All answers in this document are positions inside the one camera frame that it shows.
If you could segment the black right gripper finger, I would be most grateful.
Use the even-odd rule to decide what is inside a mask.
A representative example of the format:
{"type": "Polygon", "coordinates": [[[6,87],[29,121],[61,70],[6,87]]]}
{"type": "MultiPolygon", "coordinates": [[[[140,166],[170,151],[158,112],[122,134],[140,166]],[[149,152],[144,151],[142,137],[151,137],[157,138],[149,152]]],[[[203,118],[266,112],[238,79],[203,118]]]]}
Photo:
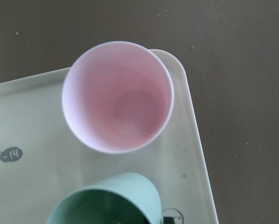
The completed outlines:
{"type": "Polygon", "coordinates": [[[163,217],[163,224],[174,224],[173,217],[163,217]]]}

